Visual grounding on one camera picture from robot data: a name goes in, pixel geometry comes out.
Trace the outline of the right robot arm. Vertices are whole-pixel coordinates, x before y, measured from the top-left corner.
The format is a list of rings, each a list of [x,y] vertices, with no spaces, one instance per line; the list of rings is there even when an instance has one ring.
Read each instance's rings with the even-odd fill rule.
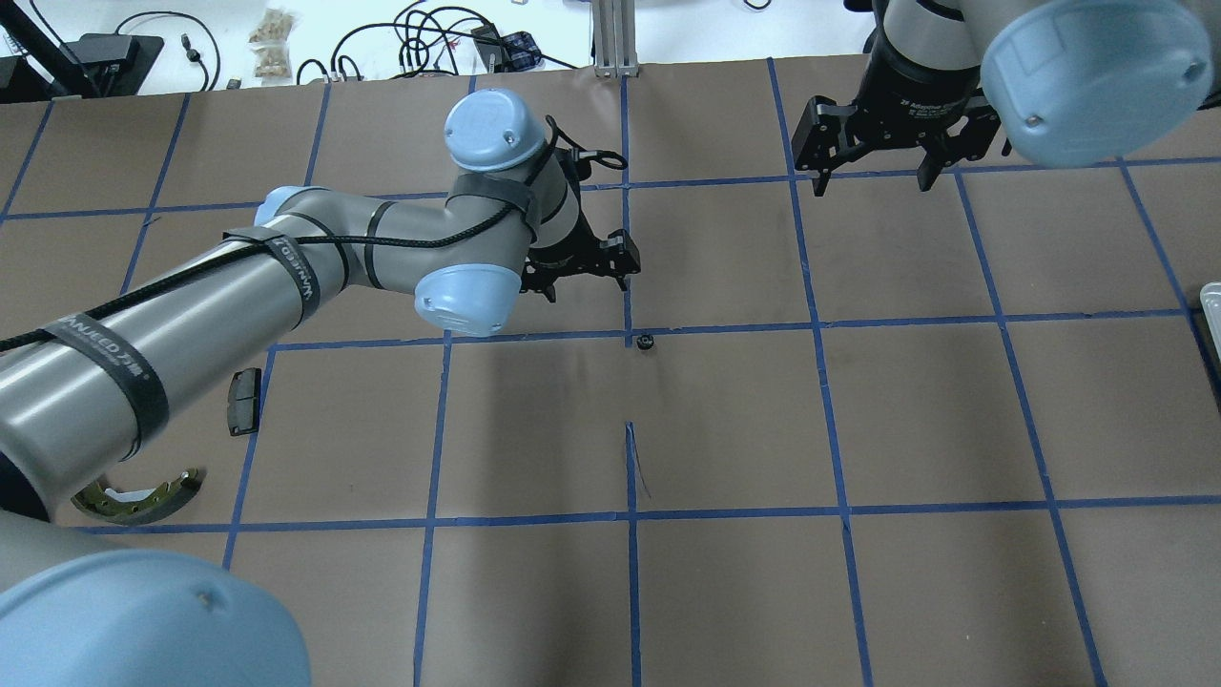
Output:
[[[941,171],[1004,153],[1044,168],[1126,156],[1219,103],[1216,1],[850,1],[874,17],[860,92],[811,96],[795,168],[823,196],[868,154]]]

